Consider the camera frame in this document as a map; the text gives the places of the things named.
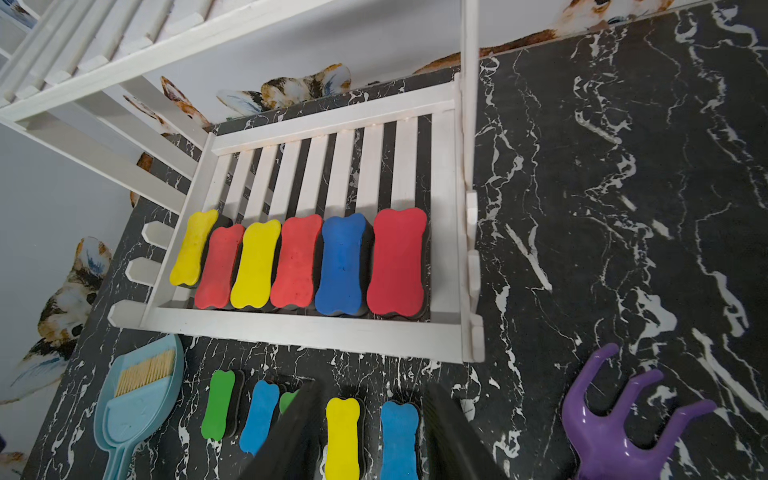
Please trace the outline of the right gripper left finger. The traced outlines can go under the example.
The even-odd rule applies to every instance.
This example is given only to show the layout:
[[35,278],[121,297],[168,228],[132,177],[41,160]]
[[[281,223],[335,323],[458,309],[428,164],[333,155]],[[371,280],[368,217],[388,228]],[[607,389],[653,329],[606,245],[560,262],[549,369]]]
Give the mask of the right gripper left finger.
[[289,409],[273,417],[269,435],[241,479],[313,479],[320,457],[323,384],[303,384]]

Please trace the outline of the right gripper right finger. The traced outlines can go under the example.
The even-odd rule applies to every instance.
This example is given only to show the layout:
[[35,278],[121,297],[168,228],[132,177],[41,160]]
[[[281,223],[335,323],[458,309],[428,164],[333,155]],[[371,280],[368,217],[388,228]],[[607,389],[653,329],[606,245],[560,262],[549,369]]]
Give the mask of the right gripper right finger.
[[459,405],[439,384],[423,398],[430,479],[506,479]]

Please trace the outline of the yellow eraser top shelf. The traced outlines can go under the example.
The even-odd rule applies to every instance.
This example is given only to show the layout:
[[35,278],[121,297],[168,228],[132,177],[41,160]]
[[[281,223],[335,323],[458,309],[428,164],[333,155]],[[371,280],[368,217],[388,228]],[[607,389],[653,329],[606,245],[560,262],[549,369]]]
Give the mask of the yellow eraser top shelf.
[[332,398],[326,407],[328,451],[327,479],[361,478],[359,454],[360,404],[357,399]]

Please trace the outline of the green eraser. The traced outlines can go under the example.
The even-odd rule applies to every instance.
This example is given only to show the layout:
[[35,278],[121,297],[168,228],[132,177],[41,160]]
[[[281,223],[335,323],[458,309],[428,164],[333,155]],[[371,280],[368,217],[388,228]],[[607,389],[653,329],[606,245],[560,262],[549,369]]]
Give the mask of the green eraser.
[[238,376],[234,371],[216,370],[213,373],[201,425],[201,435],[204,439],[221,441],[236,431],[237,402],[233,397],[238,385]]
[[280,415],[284,415],[287,412],[298,393],[299,391],[286,391],[281,394],[278,402]]

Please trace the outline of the blue eraser top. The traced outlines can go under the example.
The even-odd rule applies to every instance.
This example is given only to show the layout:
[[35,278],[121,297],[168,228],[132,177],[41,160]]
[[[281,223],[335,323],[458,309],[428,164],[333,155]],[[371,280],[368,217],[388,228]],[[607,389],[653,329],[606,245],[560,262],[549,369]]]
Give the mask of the blue eraser top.
[[381,411],[382,467],[380,478],[418,479],[416,440],[419,413],[410,403],[386,402]]
[[240,449],[256,455],[265,443],[278,406],[280,389],[276,384],[260,380],[256,383],[248,412],[248,418],[242,431]]

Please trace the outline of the red eraser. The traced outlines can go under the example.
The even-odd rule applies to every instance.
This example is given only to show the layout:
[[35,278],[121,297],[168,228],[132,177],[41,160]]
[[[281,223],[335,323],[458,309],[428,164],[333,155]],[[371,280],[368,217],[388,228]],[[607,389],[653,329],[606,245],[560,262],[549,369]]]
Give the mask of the red eraser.
[[219,227],[213,232],[194,300],[197,309],[223,309],[229,305],[244,233],[241,224]]
[[375,218],[367,304],[378,316],[415,318],[423,310],[423,246],[427,215],[419,208],[385,209]]
[[307,308],[312,304],[322,225],[318,214],[292,217],[283,224],[277,275],[270,296],[276,308]]

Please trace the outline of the blue eraser bottom shelf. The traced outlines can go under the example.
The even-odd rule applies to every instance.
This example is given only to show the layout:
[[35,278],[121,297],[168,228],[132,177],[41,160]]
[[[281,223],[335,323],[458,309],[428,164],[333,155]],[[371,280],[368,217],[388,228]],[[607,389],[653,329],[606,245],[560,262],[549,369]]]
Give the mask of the blue eraser bottom shelf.
[[326,316],[362,315],[369,254],[369,224],[360,213],[331,217],[323,225],[320,285],[317,311]]

